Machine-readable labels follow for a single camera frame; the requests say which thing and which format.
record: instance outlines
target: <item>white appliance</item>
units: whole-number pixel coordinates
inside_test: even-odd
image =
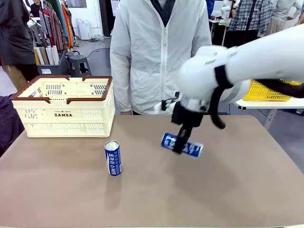
[[[89,40],[92,38],[89,21],[87,20],[78,21],[78,30],[79,30],[80,38],[82,40]]]

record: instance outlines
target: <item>yellow basket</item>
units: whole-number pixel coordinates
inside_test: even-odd
[[[301,82],[295,82],[290,80],[281,80],[284,83],[299,86]],[[278,93],[274,90],[268,89],[261,83],[251,80],[251,86],[248,93],[243,97],[245,101],[288,101],[290,96]]]

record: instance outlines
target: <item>gray plastic stool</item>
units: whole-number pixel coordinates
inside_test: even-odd
[[[87,58],[83,55],[69,55],[71,77],[92,76]]]

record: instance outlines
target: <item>can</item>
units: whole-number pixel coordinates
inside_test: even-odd
[[[165,133],[161,140],[162,147],[165,147],[167,149],[173,150],[175,142],[176,142],[177,136],[170,133]],[[204,145],[197,142],[187,142],[184,145],[183,153],[193,156],[193,157],[199,157]]]
[[[122,172],[119,142],[114,140],[106,142],[104,150],[109,174],[111,176],[119,175]]]

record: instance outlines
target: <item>black jacket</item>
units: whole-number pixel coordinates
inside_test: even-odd
[[[0,0],[2,65],[35,64],[28,21],[29,12],[22,0]]]

